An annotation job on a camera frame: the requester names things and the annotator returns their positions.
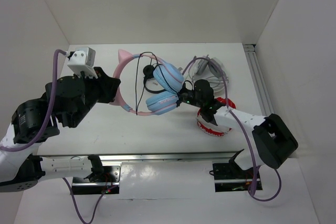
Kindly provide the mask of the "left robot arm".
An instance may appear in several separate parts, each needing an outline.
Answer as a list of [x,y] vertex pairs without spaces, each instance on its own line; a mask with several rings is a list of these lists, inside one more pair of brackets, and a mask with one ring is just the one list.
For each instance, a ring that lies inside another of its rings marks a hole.
[[90,182],[104,176],[98,155],[55,158],[35,155],[42,143],[59,135],[59,126],[76,128],[97,103],[113,102],[120,79],[95,67],[96,77],[53,76],[38,99],[18,106],[1,140],[1,192],[30,189],[54,178],[80,177]]

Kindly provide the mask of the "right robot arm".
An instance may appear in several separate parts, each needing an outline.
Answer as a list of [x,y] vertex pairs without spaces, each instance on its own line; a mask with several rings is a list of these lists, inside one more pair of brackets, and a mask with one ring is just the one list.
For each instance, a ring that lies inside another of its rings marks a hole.
[[178,92],[179,103],[199,109],[198,124],[207,133],[217,135],[235,130],[247,137],[247,149],[229,160],[229,172],[235,178],[263,165],[278,169],[298,148],[298,142],[280,116],[253,115],[229,105],[228,100],[214,97],[206,80],[198,80],[192,89],[184,84]]

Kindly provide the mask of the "grey white headphones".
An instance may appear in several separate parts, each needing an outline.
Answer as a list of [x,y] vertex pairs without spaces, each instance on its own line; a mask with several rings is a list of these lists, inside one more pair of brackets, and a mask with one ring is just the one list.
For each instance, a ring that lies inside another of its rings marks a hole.
[[196,60],[188,70],[188,77],[192,83],[204,79],[209,82],[215,95],[225,92],[225,87],[229,86],[229,77],[224,64],[217,58],[204,56],[205,59]]

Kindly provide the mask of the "black on-ear headphones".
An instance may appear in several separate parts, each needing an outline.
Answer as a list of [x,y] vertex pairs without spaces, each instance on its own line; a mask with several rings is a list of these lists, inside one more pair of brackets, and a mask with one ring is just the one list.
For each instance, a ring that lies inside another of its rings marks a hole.
[[154,70],[155,70],[155,67],[153,65],[146,65],[143,68],[143,74],[144,74],[143,85],[144,85],[144,89],[147,92],[149,92],[151,94],[160,94],[160,93],[164,92],[165,89],[154,91],[154,90],[150,90],[146,87],[147,81],[154,78],[154,75],[153,75]]

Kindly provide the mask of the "red white headphones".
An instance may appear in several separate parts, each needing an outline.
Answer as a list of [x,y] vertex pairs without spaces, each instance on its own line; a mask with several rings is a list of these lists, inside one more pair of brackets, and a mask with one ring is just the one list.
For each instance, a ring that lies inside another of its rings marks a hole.
[[206,122],[201,116],[201,109],[197,112],[196,124],[202,132],[213,137],[223,137],[232,130],[232,128],[226,126],[216,126]]

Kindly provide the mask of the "aluminium front rail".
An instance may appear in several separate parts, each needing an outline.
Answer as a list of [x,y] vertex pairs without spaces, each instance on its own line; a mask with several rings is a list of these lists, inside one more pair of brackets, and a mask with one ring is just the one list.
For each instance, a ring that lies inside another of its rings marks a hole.
[[167,161],[201,161],[230,159],[233,152],[188,152],[188,153],[144,153],[99,155],[104,162],[167,162]]

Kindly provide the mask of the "aluminium side rail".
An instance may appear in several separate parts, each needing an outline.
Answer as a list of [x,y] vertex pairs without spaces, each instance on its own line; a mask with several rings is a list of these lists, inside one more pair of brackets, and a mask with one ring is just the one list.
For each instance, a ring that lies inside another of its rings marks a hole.
[[257,92],[258,102],[263,115],[274,113],[271,99],[266,87],[263,73],[258,62],[255,45],[243,44],[243,49],[246,55],[249,70],[253,79],[254,87]]

